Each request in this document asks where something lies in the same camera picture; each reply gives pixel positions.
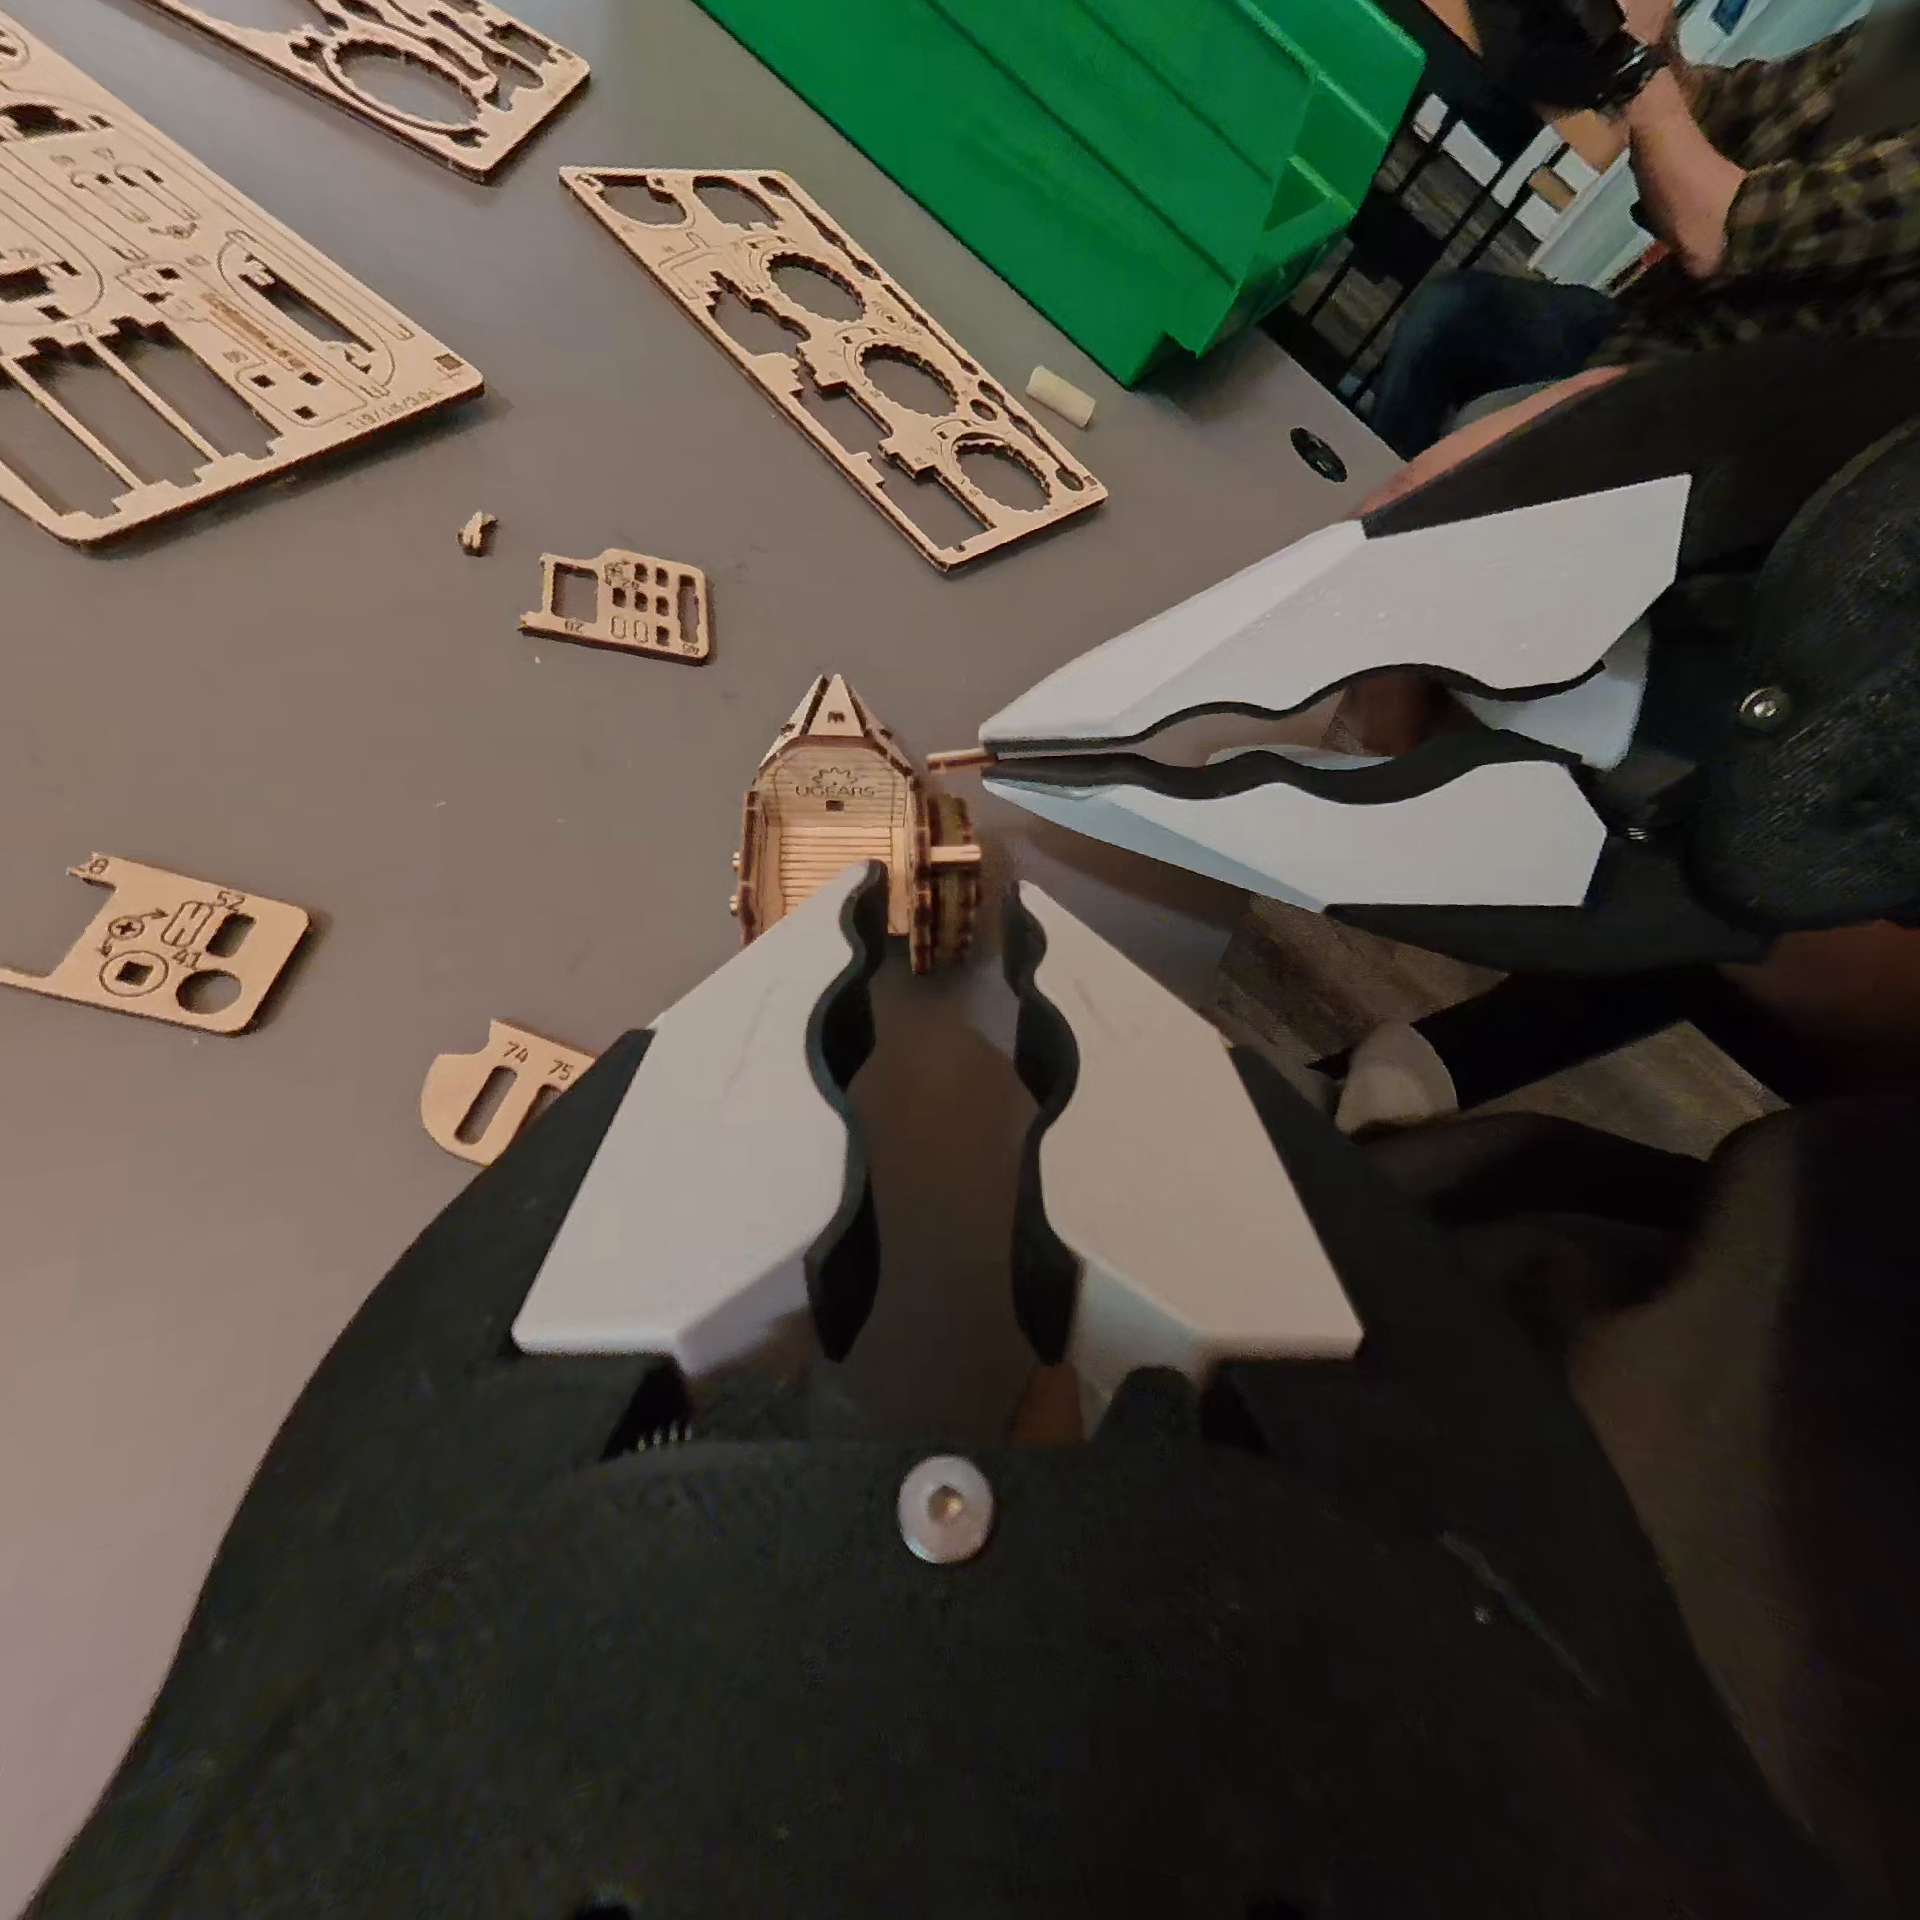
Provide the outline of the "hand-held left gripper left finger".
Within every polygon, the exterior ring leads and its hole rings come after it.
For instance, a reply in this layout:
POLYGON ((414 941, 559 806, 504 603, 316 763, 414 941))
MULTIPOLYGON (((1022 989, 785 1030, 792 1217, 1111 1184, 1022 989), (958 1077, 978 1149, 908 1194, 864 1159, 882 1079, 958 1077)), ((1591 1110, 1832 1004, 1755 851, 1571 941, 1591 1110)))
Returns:
POLYGON ((649 1353, 686 1379, 851 1353, 881 1237, 849 1087, 886 919, 886 866, 849 863, 642 1030, 514 1317, 522 1353, 649 1353))

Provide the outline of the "rounded wooden offcut with slots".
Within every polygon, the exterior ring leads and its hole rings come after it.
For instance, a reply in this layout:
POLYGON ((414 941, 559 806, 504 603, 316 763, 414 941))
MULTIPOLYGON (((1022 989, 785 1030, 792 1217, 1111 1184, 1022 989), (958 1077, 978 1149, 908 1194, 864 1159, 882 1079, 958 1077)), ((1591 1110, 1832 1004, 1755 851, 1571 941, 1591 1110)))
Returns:
POLYGON ((594 1066, 594 1053, 512 1019, 489 1026, 479 1049, 434 1057, 421 1091, 424 1131, 445 1153, 474 1166, 491 1166, 594 1066))

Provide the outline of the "small wooden offcut square holes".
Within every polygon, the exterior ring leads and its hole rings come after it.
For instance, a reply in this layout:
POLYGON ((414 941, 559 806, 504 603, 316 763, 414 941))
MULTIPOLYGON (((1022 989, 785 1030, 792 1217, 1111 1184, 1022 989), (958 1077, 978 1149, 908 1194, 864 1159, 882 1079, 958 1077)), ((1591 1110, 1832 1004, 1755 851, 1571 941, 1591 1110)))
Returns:
POLYGON ((612 544, 591 559, 539 556, 526 637, 671 661, 712 656, 712 589, 701 564, 612 544))

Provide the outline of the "person's right hand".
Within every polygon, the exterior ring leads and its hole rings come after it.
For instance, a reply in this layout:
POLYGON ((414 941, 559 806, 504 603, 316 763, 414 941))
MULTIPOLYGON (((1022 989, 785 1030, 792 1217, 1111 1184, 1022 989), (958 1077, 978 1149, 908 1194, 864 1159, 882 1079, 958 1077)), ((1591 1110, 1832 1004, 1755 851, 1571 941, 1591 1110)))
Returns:
POLYGON ((1626 371, 1626 366, 1598 366, 1555 383, 1528 383, 1524 387, 1499 390, 1471 401, 1452 431, 1379 479, 1379 484, 1359 506, 1354 506, 1348 516, 1362 520, 1379 514, 1382 509, 1434 483, 1439 473, 1456 469, 1502 437, 1511 437, 1532 419, 1539 419, 1558 406, 1619 380, 1626 371))

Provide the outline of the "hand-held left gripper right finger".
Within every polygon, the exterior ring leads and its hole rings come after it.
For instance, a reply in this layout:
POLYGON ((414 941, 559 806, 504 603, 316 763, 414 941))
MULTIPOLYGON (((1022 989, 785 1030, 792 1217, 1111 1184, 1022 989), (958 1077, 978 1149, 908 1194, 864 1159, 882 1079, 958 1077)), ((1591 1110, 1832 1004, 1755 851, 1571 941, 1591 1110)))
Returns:
POLYGON ((1034 1100, 1011 1241, 1018 1326, 1082 1427, 1122 1383, 1354 1359, 1362 1326, 1225 1037, 1031 880, 1002 914, 1034 1100))

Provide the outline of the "grey desk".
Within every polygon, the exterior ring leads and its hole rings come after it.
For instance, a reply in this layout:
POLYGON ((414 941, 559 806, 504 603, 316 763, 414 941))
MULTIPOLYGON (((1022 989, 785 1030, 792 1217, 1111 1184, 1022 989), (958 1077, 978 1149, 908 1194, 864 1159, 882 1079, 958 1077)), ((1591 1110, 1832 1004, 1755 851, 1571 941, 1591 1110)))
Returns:
POLYGON ((485 394, 154 536, 2 514, 2 959, 92 919, 98 851, 299 903, 262 1019, 206 1037, 2 991, 2 1913, 136 1734, 299 1384, 474 1176, 421 1124, 512 1019, 604 1050, 736 950, 739 797, 821 670, 915 753, 1341 516, 1395 456, 1261 330, 1126 390, 692 3, 518 3, 591 64, 491 183, 136 3, 5 3, 485 394), (932 569, 712 349, 564 166, 792 174, 1109 503, 932 569), (1288 431, 1348 464, 1332 484, 1288 431), (458 544, 498 516, 485 556, 458 544), (526 637, 539 556, 701 564, 712 656, 526 637))

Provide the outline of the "green plastic bin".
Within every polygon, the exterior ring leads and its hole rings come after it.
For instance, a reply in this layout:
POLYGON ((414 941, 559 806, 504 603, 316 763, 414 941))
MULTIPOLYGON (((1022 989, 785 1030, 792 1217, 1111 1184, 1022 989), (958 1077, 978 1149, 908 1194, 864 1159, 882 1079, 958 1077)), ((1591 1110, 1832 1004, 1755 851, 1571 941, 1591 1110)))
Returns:
POLYGON ((702 3, 1132 387, 1345 234, 1426 53, 1375 3, 702 3))

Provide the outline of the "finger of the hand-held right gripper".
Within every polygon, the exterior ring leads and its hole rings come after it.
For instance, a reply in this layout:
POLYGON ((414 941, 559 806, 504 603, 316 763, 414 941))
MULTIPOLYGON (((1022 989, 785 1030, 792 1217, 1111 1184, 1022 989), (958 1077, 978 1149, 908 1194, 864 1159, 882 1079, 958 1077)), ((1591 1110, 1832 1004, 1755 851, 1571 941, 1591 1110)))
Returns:
POLYGON ((1576 909, 1606 819, 1576 764, 1518 733, 1445 733, 1405 760, 1231 746, 982 743, 982 784, 1119 851, 1308 910, 1576 909))
POLYGON ((1689 477, 1372 536, 1334 521, 1054 669, 995 757, 1132 746, 1204 711, 1285 717, 1376 674, 1519 701, 1591 680, 1676 579, 1689 477))

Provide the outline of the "wooden puzzle sheet oval cutouts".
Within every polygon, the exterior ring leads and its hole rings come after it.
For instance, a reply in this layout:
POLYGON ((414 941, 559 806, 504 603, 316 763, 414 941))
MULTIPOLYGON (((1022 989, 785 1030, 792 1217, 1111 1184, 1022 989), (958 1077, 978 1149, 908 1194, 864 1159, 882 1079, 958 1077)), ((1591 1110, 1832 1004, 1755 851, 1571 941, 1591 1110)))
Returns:
POLYGON ((495 3, 152 3, 308 96, 491 179, 591 76, 495 3))

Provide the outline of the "small wooden boat model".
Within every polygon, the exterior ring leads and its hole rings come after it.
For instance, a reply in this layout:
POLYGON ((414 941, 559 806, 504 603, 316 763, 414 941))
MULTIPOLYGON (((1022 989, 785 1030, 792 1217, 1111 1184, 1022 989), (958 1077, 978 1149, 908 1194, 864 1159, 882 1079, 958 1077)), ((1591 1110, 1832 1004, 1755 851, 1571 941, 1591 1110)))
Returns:
POLYGON ((822 674, 742 793, 729 910, 748 944, 851 863, 886 866, 886 929, 929 973, 975 941, 979 843, 844 674, 822 674))

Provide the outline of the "large slotted wooden puzzle sheet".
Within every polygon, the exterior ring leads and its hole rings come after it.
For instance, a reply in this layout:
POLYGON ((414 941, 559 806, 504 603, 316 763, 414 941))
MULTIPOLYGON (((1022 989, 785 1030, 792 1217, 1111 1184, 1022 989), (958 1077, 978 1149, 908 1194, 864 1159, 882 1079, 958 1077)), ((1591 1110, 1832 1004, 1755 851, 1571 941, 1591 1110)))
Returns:
POLYGON ((2 503, 125 536, 482 394, 482 373, 2 16, 2 503))

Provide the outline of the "wooden puzzle sheet gear cutouts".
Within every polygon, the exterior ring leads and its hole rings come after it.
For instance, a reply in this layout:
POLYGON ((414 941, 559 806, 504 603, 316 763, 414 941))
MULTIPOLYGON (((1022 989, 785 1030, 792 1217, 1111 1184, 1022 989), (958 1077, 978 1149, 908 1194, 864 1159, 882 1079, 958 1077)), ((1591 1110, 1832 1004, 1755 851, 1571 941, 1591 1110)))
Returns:
POLYGON ((936 571, 1106 484, 795 177, 566 166, 564 187, 936 571))

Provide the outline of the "black metal chair frame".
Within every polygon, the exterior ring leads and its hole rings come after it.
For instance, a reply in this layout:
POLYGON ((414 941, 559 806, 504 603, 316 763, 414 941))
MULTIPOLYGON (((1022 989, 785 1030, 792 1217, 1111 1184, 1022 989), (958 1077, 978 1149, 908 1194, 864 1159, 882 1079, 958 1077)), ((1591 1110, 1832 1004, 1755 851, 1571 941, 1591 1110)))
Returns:
POLYGON ((1538 127, 1524 109, 1459 109, 1439 93, 1408 109, 1354 220, 1262 330, 1356 407, 1405 301, 1434 274, 1525 274, 1535 241, 1511 170, 1538 127))

